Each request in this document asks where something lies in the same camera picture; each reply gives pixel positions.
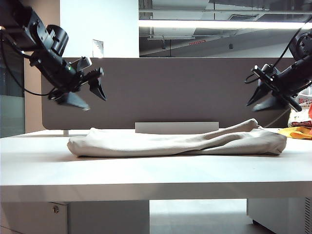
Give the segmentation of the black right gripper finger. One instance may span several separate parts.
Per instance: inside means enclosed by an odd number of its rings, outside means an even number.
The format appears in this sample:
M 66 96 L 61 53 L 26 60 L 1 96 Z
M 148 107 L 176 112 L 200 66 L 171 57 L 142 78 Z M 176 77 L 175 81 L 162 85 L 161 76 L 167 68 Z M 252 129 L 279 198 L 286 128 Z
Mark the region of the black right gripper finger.
M 288 101 L 283 98 L 283 96 L 271 96 L 270 98 L 256 104 L 252 111 L 260 112 L 266 110 L 282 110 L 288 106 Z
M 250 106 L 253 103 L 259 101 L 261 98 L 266 96 L 270 90 L 271 89 L 269 88 L 269 86 L 266 83 L 259 81 L 257 83 L 257 87 L 256 87 L 254 94 L 252 95 L 250 100 L 247 102 L 246 106 Z

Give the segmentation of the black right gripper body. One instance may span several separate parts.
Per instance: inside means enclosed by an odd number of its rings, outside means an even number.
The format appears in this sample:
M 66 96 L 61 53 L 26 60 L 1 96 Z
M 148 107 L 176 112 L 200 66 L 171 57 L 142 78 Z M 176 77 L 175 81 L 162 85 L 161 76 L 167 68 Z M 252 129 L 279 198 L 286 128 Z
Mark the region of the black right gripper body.
M 302 90 L 312 84 L 312 58 L 305 57 L 296 61 L 283 72 L 279 72 L 274 66 L 265 64 L 262 69 L 255 66 L 252 73 L 266 83 L 271 89 L 268 94 L 281 95 L 288 101 L 288 106 L 296 112 L 302 111 L 302 107 L 295 101 L 296 96 Z

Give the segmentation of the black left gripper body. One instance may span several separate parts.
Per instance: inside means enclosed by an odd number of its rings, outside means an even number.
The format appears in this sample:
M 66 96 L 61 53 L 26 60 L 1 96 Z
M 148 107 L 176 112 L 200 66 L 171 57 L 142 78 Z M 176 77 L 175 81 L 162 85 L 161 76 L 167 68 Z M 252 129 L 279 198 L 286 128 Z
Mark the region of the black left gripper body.
M 80 87 L 93 78 L 102 77 L 104 70 L 99 67 L 87 74 L 83 69 L 92 65 L 91 59 L 81 57 L 67 62 L 54 52 L 34 52 L 30 56 L 30 65 L 39 69 L 42 75 L 61 93 L 77 92 Z

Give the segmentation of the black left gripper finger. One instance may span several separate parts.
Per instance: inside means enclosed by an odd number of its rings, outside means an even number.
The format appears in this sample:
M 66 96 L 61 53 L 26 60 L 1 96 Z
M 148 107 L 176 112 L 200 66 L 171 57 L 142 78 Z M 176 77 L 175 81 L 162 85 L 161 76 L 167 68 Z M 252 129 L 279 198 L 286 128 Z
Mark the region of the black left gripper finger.
M 72 92 L 62 94 L 57 98 L 57 103 L 59 105 L 78 107 L 84 111 L 90 109 L 90 106 L 82 98 Z
M 101 86 L 101 78 L 93 78 L 89 80 L 89 90 L 102 100 L 107 100 L 106 95 Z

